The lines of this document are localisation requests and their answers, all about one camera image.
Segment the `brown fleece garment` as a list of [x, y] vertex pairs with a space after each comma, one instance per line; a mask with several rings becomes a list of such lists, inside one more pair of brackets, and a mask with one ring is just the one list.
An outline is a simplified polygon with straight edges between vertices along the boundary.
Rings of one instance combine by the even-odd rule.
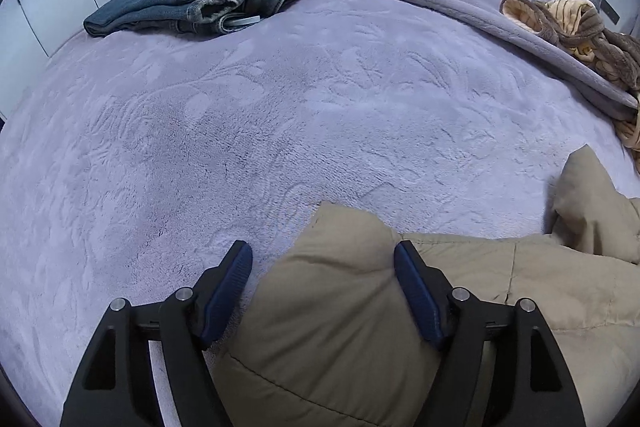
[[639, 92], [639, 40], [608, 30], [589, 0], [502, 0], [514, 24], [557, 46], [628, 92]]

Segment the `beige puffer jacket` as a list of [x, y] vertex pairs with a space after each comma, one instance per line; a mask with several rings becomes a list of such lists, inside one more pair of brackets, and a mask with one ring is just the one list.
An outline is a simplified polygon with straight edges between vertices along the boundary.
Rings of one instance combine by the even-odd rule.
[[589, 147], [553, 230], [401, 234], [325, 202], [260, 279], [214, 382], [237, 426], [639, 421], [639, 203]]

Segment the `cream striped garment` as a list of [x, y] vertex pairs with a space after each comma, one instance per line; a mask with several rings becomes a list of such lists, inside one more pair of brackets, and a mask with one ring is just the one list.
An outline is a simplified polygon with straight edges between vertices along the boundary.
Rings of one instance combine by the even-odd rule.
[[601, 77], [639, 98], [639, 39], [605, 27], [589, 0], [537, 1], [560, 46]]

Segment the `purple bed blanket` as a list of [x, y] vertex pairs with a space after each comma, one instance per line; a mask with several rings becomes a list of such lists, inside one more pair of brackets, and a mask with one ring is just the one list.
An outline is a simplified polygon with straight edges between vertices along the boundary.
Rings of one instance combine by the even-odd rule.
[[573, 86], [398, 0], [302, 0], [212, 40], [79, 34], [1, 133], [2, 366], [54, 426], [112, 299], [163, 299], [235, 239], [262, 275], [324, 200], [401, 232], [539, 233], [583, 145], [638, 194]]

